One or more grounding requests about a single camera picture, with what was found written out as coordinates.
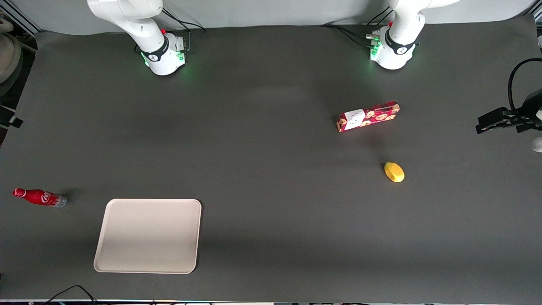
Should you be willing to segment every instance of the cable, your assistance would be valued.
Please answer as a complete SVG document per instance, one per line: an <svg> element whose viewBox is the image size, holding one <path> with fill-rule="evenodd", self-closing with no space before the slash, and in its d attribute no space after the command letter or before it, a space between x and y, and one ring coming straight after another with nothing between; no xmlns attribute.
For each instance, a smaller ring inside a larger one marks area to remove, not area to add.
<svg viewBox="0 0 542 305"><path fill-rule="evenodd" d="M96 305L96 303L97 303L98 301L97 301L97 300L96 300L96 299L95 299L95 298L94 298L94 297L93 297L93 296L92 296L85 288L83 288L83 286L81 286L81 285L73 285L73 286L71 286L70 288L64 289L63 291L61 291L61 292L55 294L52 298L49 299L49 301L45 302L44 305L45 305L45 304L49 304L49 303L50 303L52 300L54 300L56 297L58 297L59 295L65 293L66 291L68 291L68 290L70 290L71 288L74 288L74 287L79 287L81 290L83 290L83 291L87 294L87 296L89 297L89 299L92 301L92 303L93 303L94 305Z"/></svg>
<svg viewBox="0 0 542 305"><path fill-rule="evenodd" d="M510 103L510 109L514 113L515 117L525 126L528 126L527 122L519 115L518 110L514 106L514 101L512 100L512 81L514 80L514 75L518 71L519 67L531 61L542 61L542 58L529 58L520 62L516 67L514 67L510 74L510 78L508 78L508 103Z"/></svg>
<svg viewBox="0 0 542 305"><path fill-rule="evenodd" d="M188 48L186 48L186 50L183 51L183 53L186 53L186 52L190 51L190 46L192 45L190 43L191 38L192 38L192 31L188 31Z"/></svg>
<svg viewBox="0 0 542 305"><path fill-rule="evenodd" d="M386 16L384 16L384 18L380 19L380 21L378 22L378 24L381 24L382 21L384 21L384 19L386 19L386 17L388 17L392 12L393 12L393 10L391 10L389 13L387 13Z"/></svg>
<svg viewBox="0 0 542 305"><path fill-rule="evenodd" d="M352 31L350 31L349 29L347 29L345 27L338 26L336 24L326 23L326 24L322 24L321 27L339 29L339 30L343 30L343 31L349 33L352 36L365 38L365 35L354 33Z"/></svg>
<svg viewBox="0 0 542 305"><path fill-rule="evenodd" d="M184 24L184 22L182 22L181 20L175 18L170 12L166 11L164 9L164 14L166 14L167 17L177 21L178 23L180 23L187 31L190 31L190 29Z"/></svg>
<svg viewBox="0 0 542 305"><path fill-rule="evenodd" d="M199 24L195 24L195 23L192 23L192 22L187 22L187 21L182 21L182 20L179 20L177 19L172 13L168 12L166 9L162 9L162 11L164 12L164 14L166 14L169 18L177 21L178 23L180 23L182 26L184 26L185 29L187 29L188 31L190 31L190 29L185 25L185 24L190 24L192 26L196 26L196 27L199 27L200 29L204 30L204 31L207 31L204 27L200 26Z"/></svg>
<svg viewBox="0 0 542 305"><path fill-rule="evenodd" d="M345 27L341 27L341 26L338 26L336 24L330 24L330 23L325 23L325 24L322 24L321 27L324 27L324 28L333 28L333 29L338 29L341 33L343 33L346 37L348 37L348 39L350 39L353 43L357 44L358 46L361 46L361 47L367 47L368 45L364 45L363 43L360 43L359 41L355 40L352 36L355 36L355 37L365 37L365 35L361 35L361 34L357 34L357 33L354 33L348 29L346 29Z"/></svg>
<svg viewBox="0 0 542 305"><path fill-rule="evenodd" d="M348 35L347 32L345 31L342 31L341 29L339 29L341 33L343 33L346 37L348 37L348 39L350 39L353 43L357 44L358 46L361 46L361 47L366 47L367 45L364 45L362 43L360 43L359 41L355 40L353 37L351 37L350 35Z"/></svg>
<svg viewBox="0 0 542 305"><path fill-rule="evenodd" d="M367 25L371 24L371 22L372 22L373 20L375 20L376 18L378 18L378 16L382 15L383 13L385 13L385 12L388 10L388 8L390 8L390 7L387 7L385 10L381 11L380 14L376 15L375 17L373 17L373 19L371 19L371 21L369 21L369 22L367 23Z"/></svg>

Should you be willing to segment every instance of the bottle cap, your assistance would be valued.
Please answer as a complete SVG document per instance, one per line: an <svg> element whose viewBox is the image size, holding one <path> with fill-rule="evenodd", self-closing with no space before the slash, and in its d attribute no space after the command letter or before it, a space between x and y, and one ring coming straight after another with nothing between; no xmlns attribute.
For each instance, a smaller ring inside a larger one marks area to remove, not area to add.
<svg viewBox="0 0 542 305"><path fill-rule="evenodd" d="M27 194L27 190L22 188L16 188L13 190L12 194L15 197L24 197Z"/></svg>

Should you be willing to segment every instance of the white label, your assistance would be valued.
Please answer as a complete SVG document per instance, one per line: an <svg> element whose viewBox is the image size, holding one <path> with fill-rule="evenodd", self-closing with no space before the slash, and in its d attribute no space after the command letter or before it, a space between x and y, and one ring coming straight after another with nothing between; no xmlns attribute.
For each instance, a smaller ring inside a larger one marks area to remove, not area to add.
<svg viewBox="0 0 542 305"><path fill-rule="evenodd" d="M363 109L345 112L344 115L347 120L344 130L359 127L365 119L365 111Z"/></svg>
<svg viewBox="0 0 542 305"><path fill-rule="evenodd" d="M49 200L49 192L43 192L43 195L41 195L41 202L46 204L48 200Z"/></svg>

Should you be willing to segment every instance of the coca-cola logo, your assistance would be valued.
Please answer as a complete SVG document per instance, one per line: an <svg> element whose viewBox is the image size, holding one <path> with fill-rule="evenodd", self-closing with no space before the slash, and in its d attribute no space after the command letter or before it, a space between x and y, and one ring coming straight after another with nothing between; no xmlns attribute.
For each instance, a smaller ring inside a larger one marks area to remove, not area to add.
<svg viewBox="0 0 542 305"><path fill-rule="evenodd" d="M41 202L43 202L44 204L47 203L47 201L49 201L49 192L43 192L43 195L41 195Z"/></svg>

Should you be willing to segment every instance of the metal frame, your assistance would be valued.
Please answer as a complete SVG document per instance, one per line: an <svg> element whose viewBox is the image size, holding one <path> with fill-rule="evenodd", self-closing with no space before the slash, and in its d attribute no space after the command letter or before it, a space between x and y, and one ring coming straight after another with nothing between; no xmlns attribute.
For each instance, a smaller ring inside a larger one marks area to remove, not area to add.
<svg viewBox="0 0 542 305"><path fill-rule="evenodd" d="M43 30L38 27L29 17L14 5L11 0L0 0L0 9L8 15L15 23L23 28L28 34L34 36L36 33L41 33Z"/></svg>

